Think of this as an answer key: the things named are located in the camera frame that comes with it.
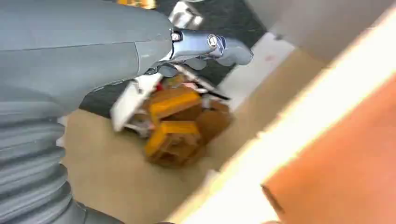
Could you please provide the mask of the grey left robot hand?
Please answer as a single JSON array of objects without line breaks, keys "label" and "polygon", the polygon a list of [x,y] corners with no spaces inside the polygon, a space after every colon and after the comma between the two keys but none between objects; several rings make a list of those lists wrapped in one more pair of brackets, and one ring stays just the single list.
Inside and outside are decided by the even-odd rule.
[{"label": "grey left robot hand", "polygon": [[157,11],[105,0],[3,0],[0,117],[61,117],[98,87],[195,57],[229,66],[253,54],[232,38],[177,29]]}]

